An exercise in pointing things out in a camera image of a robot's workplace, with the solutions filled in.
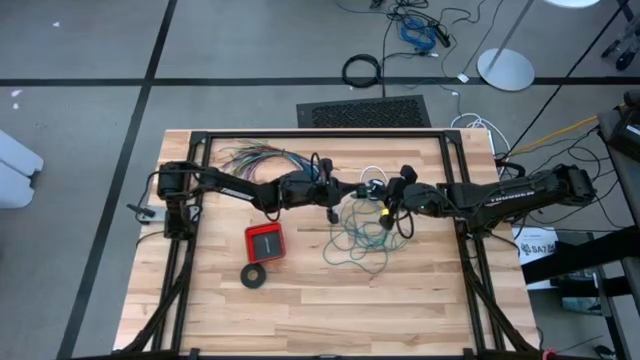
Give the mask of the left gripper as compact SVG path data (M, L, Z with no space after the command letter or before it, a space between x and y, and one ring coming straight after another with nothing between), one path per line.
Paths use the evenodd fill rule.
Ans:
M331 224L339 222L338 214L333 207L340 202L338 181L331 176L332 160L319 160L318 171L307 174L294 171L282 177L282 207L284 209L297 208L307 205L317 205L326 208L327 219ZM359 183L343 184L344 191L356 191ZM357 199L358 194L348 194L351 199Z

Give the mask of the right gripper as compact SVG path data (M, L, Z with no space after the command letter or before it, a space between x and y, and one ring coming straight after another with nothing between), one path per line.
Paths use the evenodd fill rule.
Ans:
M384 186L386 194L381 200L384 208L389 209L388 216L379 217L384 229L393 227L401 210L434 218L446 216L446 196L432 185L418 183L417 178L411 166L403 165L400 176L391 178Z

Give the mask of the black spool white label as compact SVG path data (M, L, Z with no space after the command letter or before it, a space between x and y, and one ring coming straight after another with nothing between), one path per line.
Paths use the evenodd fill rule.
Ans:
M386 184L380 179L370 179L356 190L354 197L356 199L379 201L385 194Z

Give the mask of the black floor vent grille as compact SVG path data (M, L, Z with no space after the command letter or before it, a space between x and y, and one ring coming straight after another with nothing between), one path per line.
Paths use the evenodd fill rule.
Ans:
M299 128L430 128L422 95L303 103Z

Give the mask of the red square tray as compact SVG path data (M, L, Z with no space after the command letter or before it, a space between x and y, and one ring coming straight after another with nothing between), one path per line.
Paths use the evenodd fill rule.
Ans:
M248 227L245 232L248 261L251 264L283 258L286 248L279 222Z

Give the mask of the black tape roll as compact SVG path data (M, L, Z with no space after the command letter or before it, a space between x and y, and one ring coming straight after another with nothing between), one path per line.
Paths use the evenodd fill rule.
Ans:
M260 288L265 283L266 278L266 270L259 263L247 264L240 273L242 285L249 289Z

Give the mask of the white paper sign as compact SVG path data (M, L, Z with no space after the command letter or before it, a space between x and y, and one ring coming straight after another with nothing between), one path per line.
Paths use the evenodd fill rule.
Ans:
M519 248L521 265L549 256L555 252L558 236L553 228L523 227L512 228L516 245Z

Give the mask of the white round lamp base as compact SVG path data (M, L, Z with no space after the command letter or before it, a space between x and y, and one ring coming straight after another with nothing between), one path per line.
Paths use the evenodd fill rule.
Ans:
M530 87L535 79L535 70L531 62L521 53L507 48L533 2L534 0L526 1L501 45L484 51L476 62L480 77L498 90L522 91Z

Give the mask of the black side workbench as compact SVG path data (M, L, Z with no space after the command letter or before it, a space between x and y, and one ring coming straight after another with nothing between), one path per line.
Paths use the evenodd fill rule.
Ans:
M578 270L595 269L596 284L575 286L573 293L599 297L617 358L628 360L631 342L623 335L621 316L615 310L613 299L631 295L635 301L632 313L640 315L640 163L605 145L625 195L623 206L630 210L634 224L598 239L589 236L581 245L562 244L558 254L525 265L524 275L525 280L532 283Z

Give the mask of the black desk device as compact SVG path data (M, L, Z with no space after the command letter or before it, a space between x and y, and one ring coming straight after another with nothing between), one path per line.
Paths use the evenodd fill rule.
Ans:
M640 163L640 90L625 92L621 105L599 113L597 119L603 141Z

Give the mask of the white round lamp head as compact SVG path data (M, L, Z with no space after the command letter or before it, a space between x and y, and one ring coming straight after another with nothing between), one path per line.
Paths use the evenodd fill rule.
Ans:
M597 4L600 0L544 0L546 3L560 8L584 9Z

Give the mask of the black caster base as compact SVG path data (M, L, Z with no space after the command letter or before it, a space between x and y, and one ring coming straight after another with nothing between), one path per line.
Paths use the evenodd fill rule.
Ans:
M620 55L615 60L615 67L618 71L624 71L640 53L640 23L629 24L601 53L601 57L607 58L617 52Z

